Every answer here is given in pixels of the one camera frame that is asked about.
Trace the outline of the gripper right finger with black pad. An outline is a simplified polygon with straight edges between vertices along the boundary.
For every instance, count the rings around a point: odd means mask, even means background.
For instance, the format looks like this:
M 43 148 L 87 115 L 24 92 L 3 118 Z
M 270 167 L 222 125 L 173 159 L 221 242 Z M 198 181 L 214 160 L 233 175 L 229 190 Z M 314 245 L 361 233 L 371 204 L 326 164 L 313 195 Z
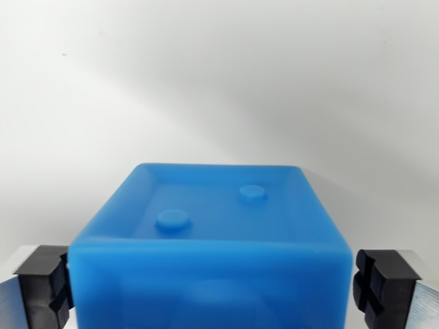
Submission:
M 369 328 L 437 328 L 438 272 L 412 250 L 361 249 L 353 299 Z

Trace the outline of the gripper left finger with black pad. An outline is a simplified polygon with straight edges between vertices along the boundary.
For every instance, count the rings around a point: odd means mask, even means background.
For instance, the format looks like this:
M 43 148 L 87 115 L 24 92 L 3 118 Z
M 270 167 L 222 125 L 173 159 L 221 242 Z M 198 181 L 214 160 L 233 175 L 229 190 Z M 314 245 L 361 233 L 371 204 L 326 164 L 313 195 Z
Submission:
M 73 307 L 67 246 L 23 245 L 1 265 L 2 328 L 64 328 Z

